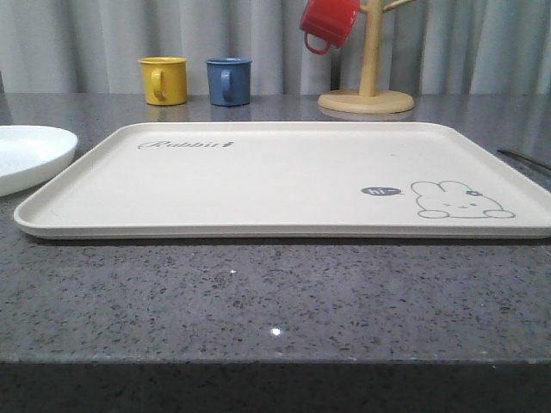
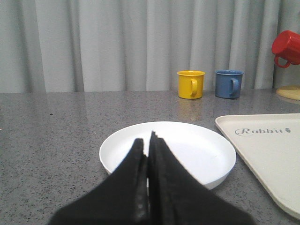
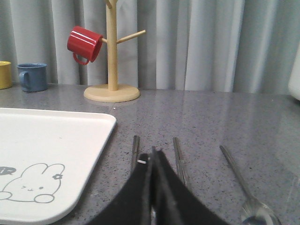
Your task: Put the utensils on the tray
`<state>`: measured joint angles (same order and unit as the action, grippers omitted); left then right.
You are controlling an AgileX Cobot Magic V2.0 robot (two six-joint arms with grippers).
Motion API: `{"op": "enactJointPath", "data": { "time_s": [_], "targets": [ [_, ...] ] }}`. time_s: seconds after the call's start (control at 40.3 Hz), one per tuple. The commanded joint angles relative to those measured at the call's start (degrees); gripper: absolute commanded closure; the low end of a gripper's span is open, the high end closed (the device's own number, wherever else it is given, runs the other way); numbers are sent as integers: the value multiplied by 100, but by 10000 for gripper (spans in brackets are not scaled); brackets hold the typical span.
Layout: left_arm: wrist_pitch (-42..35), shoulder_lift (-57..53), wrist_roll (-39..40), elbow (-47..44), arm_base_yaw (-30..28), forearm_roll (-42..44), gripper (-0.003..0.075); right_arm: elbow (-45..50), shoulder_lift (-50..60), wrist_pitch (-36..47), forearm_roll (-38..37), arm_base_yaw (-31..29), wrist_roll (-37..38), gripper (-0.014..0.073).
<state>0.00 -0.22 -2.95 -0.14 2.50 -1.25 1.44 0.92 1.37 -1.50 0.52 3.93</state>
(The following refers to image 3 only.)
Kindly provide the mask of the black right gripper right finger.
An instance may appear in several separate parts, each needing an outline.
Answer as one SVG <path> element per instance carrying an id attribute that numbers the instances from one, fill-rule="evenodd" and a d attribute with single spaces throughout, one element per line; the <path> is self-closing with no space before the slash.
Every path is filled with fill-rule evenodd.
<path id="1" fill-rule="evenodd" d="M 152 152 L 152 205 L 157 225 L 226 225 L 175 174 L 161 150 Z"/>

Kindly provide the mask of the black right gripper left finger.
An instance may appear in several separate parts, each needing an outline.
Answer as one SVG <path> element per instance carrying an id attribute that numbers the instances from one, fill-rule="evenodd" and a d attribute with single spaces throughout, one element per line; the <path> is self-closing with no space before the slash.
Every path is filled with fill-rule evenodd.
<path id="1" fill-rule="evenodd" d="M 150 225 L 151 173 L 149 154 L 141 154 L 130 177 L 90 225 Z"/>

